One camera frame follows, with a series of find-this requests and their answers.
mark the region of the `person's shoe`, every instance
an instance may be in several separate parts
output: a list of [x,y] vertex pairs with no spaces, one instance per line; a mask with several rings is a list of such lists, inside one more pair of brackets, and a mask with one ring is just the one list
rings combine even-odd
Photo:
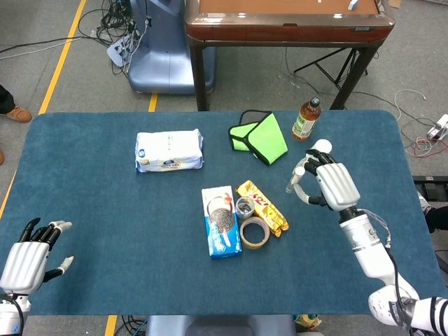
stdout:
[[419,194],[421,210],[423,211],[423,213],[426,216],[426,214],[428,214],[428,212],[433,208],[433,206],[428,203],[428,201],[425,199],[425,197],[423,197],[421,195],[421,193],[419,191],[417,191],[417,193]]
[[10,112],[7,112],[7,114],[3,114],[3,116],[18,121],[19,123],[28,123],[33,118],[27,109],[20,106],[16,106]]

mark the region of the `white robotic hand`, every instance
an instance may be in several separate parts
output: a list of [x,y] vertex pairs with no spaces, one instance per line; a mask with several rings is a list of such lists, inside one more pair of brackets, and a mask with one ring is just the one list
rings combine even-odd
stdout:
[[74,257],[65,258],[56,269],[46,272],[48,255],[63,231],[71,222],[51,222],[32,234],[40,218],[31,220],[19,241],[11,248],[0,279],[0,288],[6,293],[0,297],[0,335],[21,335],[31,310],[28,296],[37,291],[43,282],[63,275]]
[[[414,329],[419,329],[447,335],[448,300],[440,297],[419,300],[417,292],[400,276],[390,254],[391,236],[387,224],[368,210],[356,208],[361,196],[347,168],[330,156],[331,149],[328,140],[319,140],[307,150],[305,158],[295,166],[286,192],[294,190],[303,202],[328,206],[339,213],[339,226],[365,275],[380,279],[385,284],[369,297],[370,311],[378,321],[401,326],[408,329],[410,334]],[[322,196],[309,196],[302,189],[300,180],[306,172],[315,175]],[[388,236],[385,246],[372,227],[368,214],[386,228]]]

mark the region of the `tripod stand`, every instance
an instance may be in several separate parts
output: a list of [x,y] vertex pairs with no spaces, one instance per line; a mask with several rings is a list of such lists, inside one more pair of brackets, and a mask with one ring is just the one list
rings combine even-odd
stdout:
[[333,52],[330,52],[329,54],[327,54],[327,55],[325,55],[325,56],[323,56],[323,57],[321,57],[321,58],[318,58],[318,59],[316,59],[315,61],[313,61],[313,62],[311,62],[311,63],[308,63],[308,64],[306,64],[306,65],[304,65],[304,66],[301,66],[300,68],[297,68],[296,70],[294,70],[293,71],[293,73],[295,74],[296,72],[299,72],[300,70],[303,70],[303,69],[305,69],[305,68],[307,68],[307,67],[310,67],[311,65],[315,65],[316,67],[318,67],[318,69],[319,70],[321,70],[322,71],[322,73],[325,75],[325,76],[327,76],[327,78],[333,83],[333,84],[335,84],[336,85],[336,88],[338,89],[338,90],[341,90],[341,87],[340,87],[340,85],[339,85],[339,83],[343,80],[343,79],[345,79],[345,77],[342,77],[342,75],[344,74],[344,72],[345,72],[345,70],[347,69],[347,66],[349,65],[349,63],[350,63],[350,67],[349,67],[349,69],[351,69],[352,67],[353,67],[353,65],[355,64],[355,61],[356,61],[356,53],[357,53],[357,50],[355,49],[355,48],[352,48],[351,50],[350,50],[350,53],[349,53],[349,55],[347,56],[347,58],[345,59],[345,62],[344,62],[344,65],[342,66],[342,68],[341,68],[341,71],[339,72],[339,74],[337,75],[337,77],[336,77],[336,79],[334,79],[320,64],[319,64],[319,62],[320,61],[323,61],[323,60],[326,60],[327,58],[329,58],[329,57],[332,57],[333,55],[336,55],[336,54],[338,54],[338,53],[340,53],[340,52],[342,52],[343,50],[346,50],[347,48],[339,48],[339,49],[337,49],[336,51],[333,51]]

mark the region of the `floor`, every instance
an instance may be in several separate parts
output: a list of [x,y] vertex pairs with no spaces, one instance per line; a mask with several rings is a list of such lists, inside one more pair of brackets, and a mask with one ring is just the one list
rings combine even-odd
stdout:
[[[0,48],[67,36],[79,4],[78,0],[2,0]],[[83,13],[100,5],[100,0],[88,0]],[[398,96],[400,106],[416,118],[437,120],[446,113],[447,106],[448,45],[441,42],[448,28],[448,6],[404,0],[402,7],[394,10],[394,15],[397,22],[394,30],[380,48],[378,59],[369,66],[369,75],[362,78],[356,89],[389,101],[401,89],[422,91],[426,100],[419,94],[402,92]],[[95,29],[98,21],[99,16],[87,16],[83,21],[84,30]],[[15,49],[1,53],[0,57],[39,48],[42,46]],[[61,45],[39,53],[0,59],[1,84],[14,94],[17,104],[27,107],[35,116],[44,101],[62,49]],[[294,69],[327,52],[289,48],[289,67]],[[343,59],[344,55],[338,55],[323,64],[330,72],[337,73]],[[315,67],[304,70],[302,76],[319,91],[328,92],[321,95],[323,107],[328,108],[335,94],[330,82]],[[255,83],[263,85],[256,85],[258,89],[254,90]],[[218,82],[210,96],[212,110],[296,109],[314,94],[304,81],[288,74],[284,48],[221,48],[218,51]],[[94,41],[79,40],[71,44],[46,113],[147,111],[150,98],[149,94],[133,92],[123,75],[111,73],[105,48]],[[193,96],[159,95],[155,111],[194,111],[195,107]],[[385,109],[397,115],[392,106],[364,94],[352,94],[346,107]],[[399,125],[402,127],[409,121],[404,115]],[[10,120],[0,122],[0,148],[6,156],[0,167],[0,199],[5,197],[18,166],[28,126]],[[366,136],[375,135],[368,132],[367,125],[360,127],[366,127]],[[423,136],[427,129],[413,122],[405,131],[415,138]],[[408,160],[415,175],[448,173],[446,153],[426,159],[408,155]],[[448,234],[437,232],[432,239],[437,249],[443,249],[448,243]],[[326,335],[405,335],[397,328],[380,325],[370,316],[324,316],[323,320],[319,331]],[[33,316],[24,334],[111,335],[105,332],[106,322],[107,316]]]

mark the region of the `blue carpet table cover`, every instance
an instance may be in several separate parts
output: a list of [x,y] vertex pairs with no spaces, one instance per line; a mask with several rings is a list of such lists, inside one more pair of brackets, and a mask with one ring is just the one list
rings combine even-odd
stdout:
[[[324,111],[311,138],[296,142],[296,111],[274,112],[287,154],[268,167],[234,151],[228,127],[240,112],[52,113],[31,124],[0,223],[0,265],[32,218],[72,221],[48,269],[75,255],[69,271],[30,297],[32,314],[368,314],[382,287],[364,276],[327,208],[285,192],[315,140],[333,144],[350,171],[359,207],[382,216],[400,273],[421,298],[445,294],[393,116]],[[204,137],[198,170],[136,172],[137,132],[193,130]],[[201,189],[251,179],[290,225],[259,250],[212,260]],[[313,194],[313,176],[303,180]],[[381,238],[385,234],[377,226]]]

